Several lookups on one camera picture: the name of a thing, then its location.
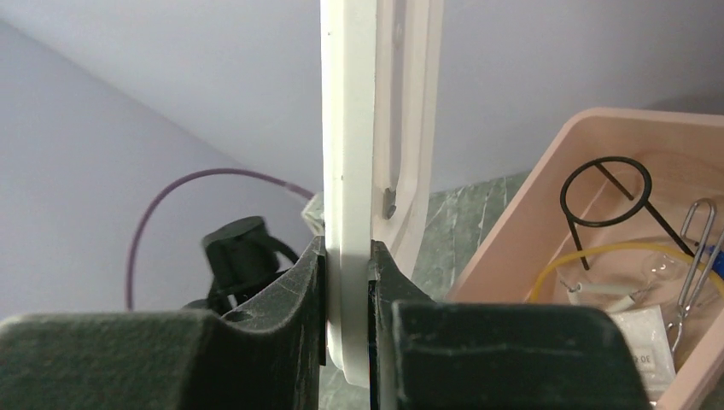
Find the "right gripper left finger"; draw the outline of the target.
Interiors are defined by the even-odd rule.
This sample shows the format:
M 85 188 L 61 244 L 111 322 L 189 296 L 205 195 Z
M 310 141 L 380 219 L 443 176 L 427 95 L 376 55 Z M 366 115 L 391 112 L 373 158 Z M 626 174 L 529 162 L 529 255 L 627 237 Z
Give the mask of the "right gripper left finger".
M 44 313 L 1 324 L 4 409 L 315 409 L 324 240 L 225 315 Z

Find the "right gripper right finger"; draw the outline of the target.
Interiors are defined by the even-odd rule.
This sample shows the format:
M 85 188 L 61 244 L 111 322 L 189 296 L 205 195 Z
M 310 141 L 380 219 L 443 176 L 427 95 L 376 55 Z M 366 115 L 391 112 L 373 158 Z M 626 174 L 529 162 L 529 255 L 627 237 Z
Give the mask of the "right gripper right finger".
M 384 243 L 369 265 L 373 409 L 647 409 L 613 320 L 591 307 L 437 302 Z

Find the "white paper packet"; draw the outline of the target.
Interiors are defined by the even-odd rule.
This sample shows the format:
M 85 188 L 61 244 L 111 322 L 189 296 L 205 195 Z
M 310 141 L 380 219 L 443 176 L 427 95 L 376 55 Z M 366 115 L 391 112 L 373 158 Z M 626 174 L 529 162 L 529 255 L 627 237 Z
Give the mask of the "white paper packet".
M 650 401 L 659 401 L 676 370 L 658 305 L 610 315 L 622 332 Z

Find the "metal crucible tongs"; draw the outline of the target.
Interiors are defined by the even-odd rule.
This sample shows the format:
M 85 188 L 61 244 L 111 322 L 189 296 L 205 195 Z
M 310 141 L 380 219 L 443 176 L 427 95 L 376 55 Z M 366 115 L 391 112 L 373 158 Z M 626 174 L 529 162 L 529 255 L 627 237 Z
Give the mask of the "metal crucible tongs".
M 680 236 L 684 237 L 688 233 L 689 228 L 692 226 L 694 215 L 701 207 L 708 209 L 704 227 L 699 239 L 694 241 L 695 251 L 692 261 L 688 263 L 688 271 L 684 277 L 684 282 L 675 304 L 676 315 L 667 325 L 669 335 L 674 335 L 670 342 L 671 354 L 675 354 L 681 346 L 686 333 L 687 318 L 695 308 L 704 286 L 709 281 L 709 275 L 714 272 L 711 270 L 711 267 L 715 254 L 709 258 L 704 254 L 704 250 L 707 245 L 714 245 L 714 252 L 716 253 L 720 249 L 722 250 L 723 247 L 723 229 L 716 227 L 719 214 L 718 203 L 710 197 L 700 198 L 689 207 L 680 229 Z

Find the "black iron ring stand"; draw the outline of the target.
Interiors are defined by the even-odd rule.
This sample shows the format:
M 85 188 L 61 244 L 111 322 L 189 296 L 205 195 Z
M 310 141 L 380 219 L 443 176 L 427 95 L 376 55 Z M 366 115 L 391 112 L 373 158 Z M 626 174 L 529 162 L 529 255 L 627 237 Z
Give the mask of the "black iron ring stand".
M 603 156 L 578 166 L 563 182 L 559 206 L 575 251 L 594 246 L 605 234 L 614 241 L 633 241 L 647 226 L 686 255 L 693 247 L 652 196 L 654 178 L 640 161 L 627 156 Z

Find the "white plastic tray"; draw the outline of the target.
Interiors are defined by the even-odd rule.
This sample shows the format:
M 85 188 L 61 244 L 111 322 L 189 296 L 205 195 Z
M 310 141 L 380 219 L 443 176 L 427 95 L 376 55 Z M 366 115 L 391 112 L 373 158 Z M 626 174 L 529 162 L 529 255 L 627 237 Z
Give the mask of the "white plastic tray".
M 382 243 L 411 275 L 427 216 L 444 4 L 320 4 L 327 349 L 371 384 L 368 284 Z

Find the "blue plastic clip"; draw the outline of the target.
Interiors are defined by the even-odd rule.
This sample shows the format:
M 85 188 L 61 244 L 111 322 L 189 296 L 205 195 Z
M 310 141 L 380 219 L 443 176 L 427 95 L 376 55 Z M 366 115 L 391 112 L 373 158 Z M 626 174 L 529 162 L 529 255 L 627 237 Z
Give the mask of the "blue plastic clip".
M 723 278 L 724 275 L 724 269 L 723 269 L 723 251 L 720 249 L 718 252 L 714 252 L 715 246 L 714 245 L 707 245 L 704 254 L 707 257 L 711 257 L 713 254 L 715 254 L 715 257 L 713 259 L 713 265 L 711 267 L 711 270 L 714 271 L 720 278 Z

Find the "clear graduated cylinder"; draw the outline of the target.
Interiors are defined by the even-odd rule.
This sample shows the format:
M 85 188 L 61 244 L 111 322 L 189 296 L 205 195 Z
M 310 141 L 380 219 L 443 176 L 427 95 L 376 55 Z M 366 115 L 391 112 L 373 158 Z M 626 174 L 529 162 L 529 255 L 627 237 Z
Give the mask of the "clear graduated cylinder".
M 624 250 L 588 256 L 589 268 L 579 261 L 556 269 L 553 300 L 569 303 L 562 283 L 625 284 L 649 291 L 629 309 L 668 303 L 679 295 L 688 265 L 656 251 Z

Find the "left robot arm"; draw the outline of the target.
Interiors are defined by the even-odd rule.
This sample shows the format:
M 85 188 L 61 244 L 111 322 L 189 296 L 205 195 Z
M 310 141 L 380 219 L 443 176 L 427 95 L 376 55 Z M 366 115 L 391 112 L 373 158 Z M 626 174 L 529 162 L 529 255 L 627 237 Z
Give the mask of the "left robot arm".
M 257 295 L 285 271 L 278 256 L 291 264 L 299 256 L 272 236 L 265 220 L 250 216 L 222 226 L 201 242 L 213 275 L 205 298 L 187 303 L 187 309 L 206 309 L 220 316 Z

